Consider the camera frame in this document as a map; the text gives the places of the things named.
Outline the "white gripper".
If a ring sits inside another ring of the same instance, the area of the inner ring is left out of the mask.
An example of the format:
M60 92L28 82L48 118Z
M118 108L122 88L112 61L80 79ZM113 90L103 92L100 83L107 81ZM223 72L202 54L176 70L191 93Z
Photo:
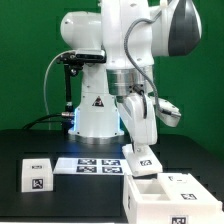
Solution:
M138 152L139 145L154 145L157 142L157 126L152 100L137 94L129 95L122 103L117 103L120 117L132 140L133 152Z

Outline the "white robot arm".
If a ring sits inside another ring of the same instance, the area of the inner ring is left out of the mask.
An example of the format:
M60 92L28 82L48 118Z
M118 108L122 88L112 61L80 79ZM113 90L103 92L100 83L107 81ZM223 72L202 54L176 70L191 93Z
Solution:
M154 58L189 54L202 27L192 0L100 0L101 11L69 12L60 31L73 49L70 63L83 72L82 99L69 135L104 143L126 127L136 148L157 141L156 120L175 127L179 109L158 97Z

